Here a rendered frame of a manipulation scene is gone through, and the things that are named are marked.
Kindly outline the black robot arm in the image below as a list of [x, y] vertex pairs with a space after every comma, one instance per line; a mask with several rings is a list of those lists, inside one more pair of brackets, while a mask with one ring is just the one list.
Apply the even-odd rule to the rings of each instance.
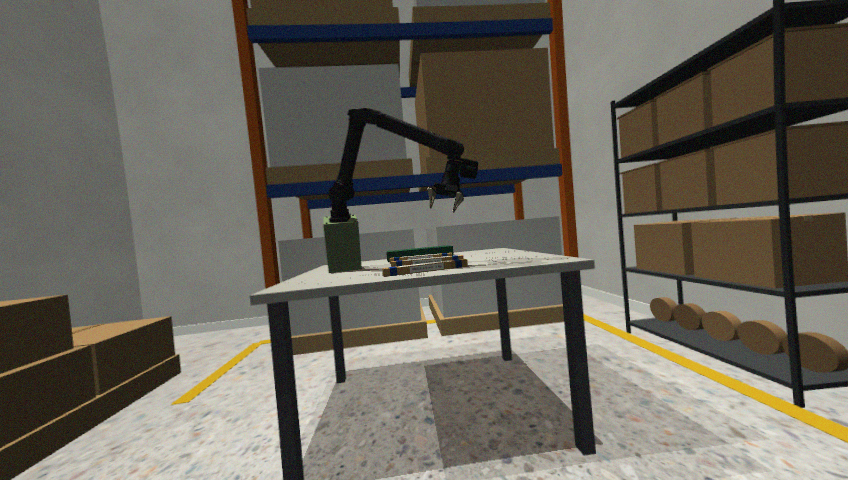
[[[374, 124], [379, 128], [386, 129], [392, 133], [396, 133], [397, 135], [401, 135], [402, 137], [427, 147], [431, 147], [436, 151], [448, 155], [447, 159], [450, 160], [447, 161], [445, 172], [449, 172], [449, 174], [453, 172], [458, 175], [460, 171], [461, 177], [475, 179], [477, 176], [478, 162], [461, 158], [461, 155], [464, 152], [464, 146], [458, 141], [435, 134], [402, 120], [396, 120], [394, 117], [389, 115], [386, 116], [385, 114], [380, 113], [380, 111], [373, 109], [350, 109], [348, 110], [348, 115], [349, 126], [340, 170], [336, 178], [336, 182], [334, 182], [333, 187], [331, 187], [328, 192], [329, 198], [332, 201], [332, 210], [330, 211], [331, 217], [329, 218], [329, 222], [348, 222], [351, 217], [345, 202], [354, 198], [352, 177], [366, 123]], [[351, 182], [352, 186], [350, 186]], [[340, 202], [342, 203], [340, 204]]]

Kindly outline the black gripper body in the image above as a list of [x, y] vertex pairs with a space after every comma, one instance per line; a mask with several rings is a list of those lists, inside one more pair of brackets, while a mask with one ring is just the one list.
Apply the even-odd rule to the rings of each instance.
[[[446, 195], [446, 196], [448, 196], [449, 192], [450, 193], [461, 192], [463, 194], [463, 192], [460, 190], [459, 186], [456, 185], [457, 178], [458, 178], [457, 174], [455, 174], [453, 172], [451, 172], [451, 174], [449, 174], [449, 172], [445, 172], [443, 179], [442, 179], [442, 183], [434, 182], [433, 186], [436, 187], [436, 190], [435, 189], [433, 189], [433, 190], [435, 191], [436, 194]], [[463, 196], [464, 196], [464, 194], [463, 194]]]

